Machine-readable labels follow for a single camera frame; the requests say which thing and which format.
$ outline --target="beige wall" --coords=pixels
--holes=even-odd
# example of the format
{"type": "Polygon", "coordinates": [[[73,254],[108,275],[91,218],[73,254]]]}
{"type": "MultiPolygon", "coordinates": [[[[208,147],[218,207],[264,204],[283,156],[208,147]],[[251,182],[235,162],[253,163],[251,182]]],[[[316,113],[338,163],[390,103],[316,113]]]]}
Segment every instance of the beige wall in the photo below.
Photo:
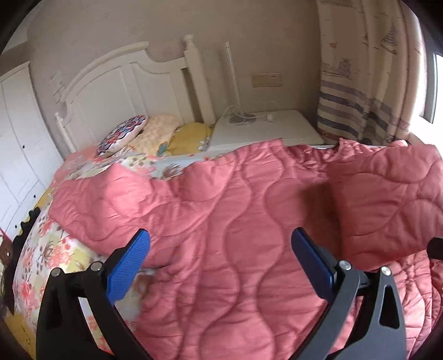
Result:
{"type": "Polygon", "coordinates": [[[230,41],[246,111],[264,101],[315,118],[320,82],[320,35],[315,0],[47,0],[28,30],[31,75],[53,137],[58,106],[49,80],[64,83],[95,58],[118,47],[150,42],[150,55],[167,61],[183,55],[181,39],[194,34],[202,51],[215,111],[233,104],[223,45],[230,41]],[[250,75],[281,72],[282,87],[252,88],[250,75]]]}

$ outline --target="light switch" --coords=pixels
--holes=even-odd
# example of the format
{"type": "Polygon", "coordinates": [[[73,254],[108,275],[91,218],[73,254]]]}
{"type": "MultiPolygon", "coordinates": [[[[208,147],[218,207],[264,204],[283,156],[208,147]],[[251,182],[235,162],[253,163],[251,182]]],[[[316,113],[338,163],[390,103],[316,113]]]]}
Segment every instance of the light switch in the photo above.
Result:
{"type": "Polygon", "coordinates": [[[252,87],[281,86],[280,73],[252,74],[252,87]]]}

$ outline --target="white wardrobe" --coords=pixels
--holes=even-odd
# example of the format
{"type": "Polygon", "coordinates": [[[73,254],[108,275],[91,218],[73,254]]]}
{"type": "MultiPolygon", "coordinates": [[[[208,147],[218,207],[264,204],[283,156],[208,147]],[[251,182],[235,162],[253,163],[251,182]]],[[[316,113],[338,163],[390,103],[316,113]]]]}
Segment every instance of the white wardrobe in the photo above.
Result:
{"type": "Polygon", "coordinates": [[[12,240],[61,165],[25,63],[0,77],[0,227],[12,240]]]}

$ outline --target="bolt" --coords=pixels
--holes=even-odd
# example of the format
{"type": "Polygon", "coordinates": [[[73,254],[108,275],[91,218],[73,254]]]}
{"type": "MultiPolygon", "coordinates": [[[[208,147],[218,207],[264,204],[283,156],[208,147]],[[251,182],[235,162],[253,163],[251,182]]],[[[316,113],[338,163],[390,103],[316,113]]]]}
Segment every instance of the bolt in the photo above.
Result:
{"type": "Polygon", "coordinates": [[[91,265],[91,270],[92,271],[100,271],[102,266],[103,266],[103,263],[101,263],[100,261],[93,262],[91,265]]]}
{"type": "Polygon", "coordinates": [[[62,272],[62,269],[60,269],[59,267],[56,267],[55,269],[53,269],[51,271],[51,275],[56,278],[57,276],[59,276],[61,274],[61,272],[62,272]]]}
{"type": "Polygon", "coordinates": [[[381,268],[381,272],[383,273],[383,275],[389,276],[391,274],[391,269],[387,266],[383,266],[381,268]]]}
{"type": "Polygon", "coordinates": [[[351,270],[351,267],[352,267],[351,263],[350,263],[349,261],[346,261],[346,260],[340,260],[340,261],[338,262],[338,265],[339,265],[343,270],[346,270],[346,271],[351,270]]]}

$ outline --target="striped curtain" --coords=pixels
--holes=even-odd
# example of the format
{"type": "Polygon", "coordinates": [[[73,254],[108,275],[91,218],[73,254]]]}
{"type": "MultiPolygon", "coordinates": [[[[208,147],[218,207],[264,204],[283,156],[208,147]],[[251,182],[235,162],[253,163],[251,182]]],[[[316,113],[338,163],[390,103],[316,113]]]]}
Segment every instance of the striped curtain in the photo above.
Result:
{"type": "Polygon", "coordinates": [[[400,0],[317,0],[322,43],[318,131],[368,145],[406,139],[425,51],[400,0]]]}

